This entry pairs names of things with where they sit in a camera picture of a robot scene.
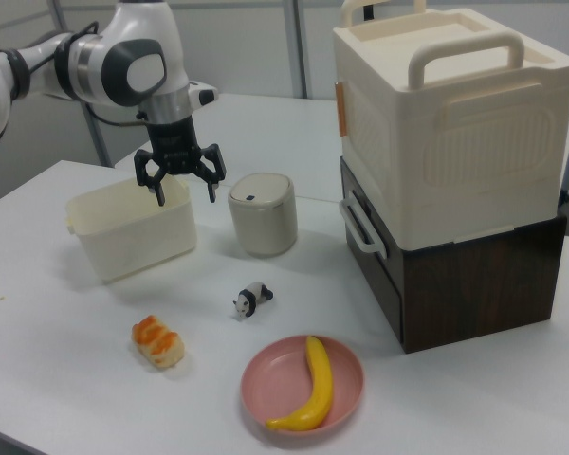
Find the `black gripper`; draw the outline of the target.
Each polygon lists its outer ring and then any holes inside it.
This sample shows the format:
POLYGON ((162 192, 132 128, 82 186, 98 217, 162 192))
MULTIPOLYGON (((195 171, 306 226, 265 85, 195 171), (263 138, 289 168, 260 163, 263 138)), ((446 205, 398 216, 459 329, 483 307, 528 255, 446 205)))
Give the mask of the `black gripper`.
POLYGON ((211 203, 216 201, 216 190, 226 177, 221 150, 216 143, 200 149, 193 124, 188 116, 170 124, 147 124, 152 151, 138 149, 134 155, 137 183, 147 187, 155 196, 160 207, 165 204, 162 179, 166 174, 194 174, 202 179, 208 188, 211 203), (149 175, 147 164, 153 161, 158 170, 149 175))

